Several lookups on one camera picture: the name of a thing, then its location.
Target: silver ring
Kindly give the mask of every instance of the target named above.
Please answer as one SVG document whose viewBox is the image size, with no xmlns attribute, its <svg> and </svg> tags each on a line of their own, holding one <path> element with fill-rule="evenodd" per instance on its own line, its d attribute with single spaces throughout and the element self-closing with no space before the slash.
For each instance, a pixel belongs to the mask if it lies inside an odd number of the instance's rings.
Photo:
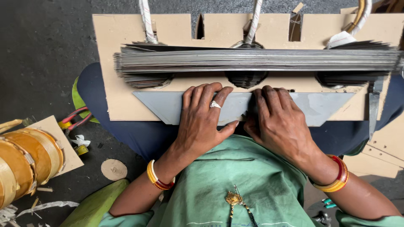
<svg viewBox="0 0 404 227">
<path fill-rule="evenodd" d="M 214 100 L 213 100 L 212 102 L 210 102 L 209 107 L 210 107 L 210 108 L 212 108 L 212 107 L 217 107 L 217 108 L 219 108 L 219 109 L 222 108 L 222 107 L 219 106 L 219 104 L 217 104 Z"/>
</svg>

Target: cardboard disc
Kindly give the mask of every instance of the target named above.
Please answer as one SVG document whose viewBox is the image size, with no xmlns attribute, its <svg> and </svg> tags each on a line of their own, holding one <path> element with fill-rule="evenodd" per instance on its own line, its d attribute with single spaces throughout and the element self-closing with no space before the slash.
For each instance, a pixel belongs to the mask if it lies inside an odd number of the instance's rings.
<svg viewBox="0 0 404 227">
<path fill-rule="evenodd" d="M 101 172 L 111 181 L 123 179 L 128 174 L 125 164 L 116 159 L 108 159 L 101 165 Z"/>
</svg>

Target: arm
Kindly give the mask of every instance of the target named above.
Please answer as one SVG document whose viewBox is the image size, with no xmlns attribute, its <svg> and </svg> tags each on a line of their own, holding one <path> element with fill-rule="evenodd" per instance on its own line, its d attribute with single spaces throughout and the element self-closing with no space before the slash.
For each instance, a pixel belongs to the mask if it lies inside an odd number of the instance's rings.
<svg viewBox="0 0 404 227">
<path fill-rule="evenodd" d="M 171 180 L 196 158 L 214 148 L 233 134 L 238 121 L 229 123 L 220 131 L 216 130 L 220 109 L 209 107 L 214 100 L 223 106 L 233 88 L 220 83 L 202 84 L 190 87 L 183 95 L 183 108 L 177 139 L 155 162 L 154 171 L 163 183 Z M 161 190 L 156 188 L 144 172 L 134 180 L 115 200 L 109 213 L 112 216 L 144 213 L 153 206 Z"/>
<path fill-rule="evenodd" d="M 254 91 L 258 107 L 258 127 L 249 118 L 246 132 L 259 144 L 283 156 L 306 173 L 317 185 L 329 185 L 338 176 L 338 164 L 314 143 L 303 112 L 287 90 L 265 86 Z M 361 219 L 401 216 L 397 208 L 378 190 L 352 173 L 345 187 L 326 193 L 347 214 Z"/>
</svg>

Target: concrete floor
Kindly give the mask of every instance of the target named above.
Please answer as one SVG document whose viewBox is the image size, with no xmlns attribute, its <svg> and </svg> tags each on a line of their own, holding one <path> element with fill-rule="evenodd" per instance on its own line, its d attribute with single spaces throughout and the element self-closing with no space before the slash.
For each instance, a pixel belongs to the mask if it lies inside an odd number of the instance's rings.
<svg viewBox="0 0 404 227">
<path fill-rule="evenodd" d="M 288 13 L 299 0 L 264 1 L 263 13 Z M 356 0 L 304 1 L 302 13 L 339 13 L 340 8 L 357 5 Z M 150 0 L 152 13 L 191 13 L 195 27 L 199 13 L 250 13 L 252 0 Z M 33 116 L 37 120 L 55 115 L 63 119 L 74 110 L 71 90 L 75 78 L 90 63 L 99 61 L 92 13 L 139 13 L 137 1 L 128 0 L 3 0 L 0 1 L 0 122 Z M 100 172 L 107 158 L 122 160 L 128 178 L 145 170 L 145 162 L 125 144 L 119 143 L 99 124 L 89 123 L 73 132 L 92 141 L 83 155 L 84 167 L 52 179 L 54 192 L 25 196 L 14 205 L 30 208 L 38 196 L 41 203 L 59 200 L 81 202 L 92 192 L 111 183 Z M 404 198 L 397 179 L 379 179 L 375 186 L 390 199 Z M 43 218 L 25 214 L 17 219 L 24 226 L 33 223 L 59 224 L 73 208 L 39 211 Z"/>
</svg>

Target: bangle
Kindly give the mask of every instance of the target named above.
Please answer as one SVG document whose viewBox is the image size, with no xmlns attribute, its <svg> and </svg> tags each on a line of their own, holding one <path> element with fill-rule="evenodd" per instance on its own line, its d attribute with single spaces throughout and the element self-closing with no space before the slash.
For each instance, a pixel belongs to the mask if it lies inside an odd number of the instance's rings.
<svg viewBox="0 0 404 227">
<path fill-rule="evenodd" d="M 335 192 L 341 190 L 348 181 L 349 172 L 348 168 L 345 163 L 335 155 L 327 155 L 330 157 L 334 162 L 338 163 L 339 173 L 337 179 L 330 185 L 320 186 L 317 184 L 313 184 L 313 186 L 323 192 Z"/>
<path fill-rule="evenodd" d="M 150 161 L 147 165 L 147 176 L 149 177 L 150 182 L 160 190 L 168 190 L 172 188 L 175 183 L 175 177 L 169 184 L 165 184 L 157 178 L 156 173 L 154 172 L 154 160 Z"/>
</svg>

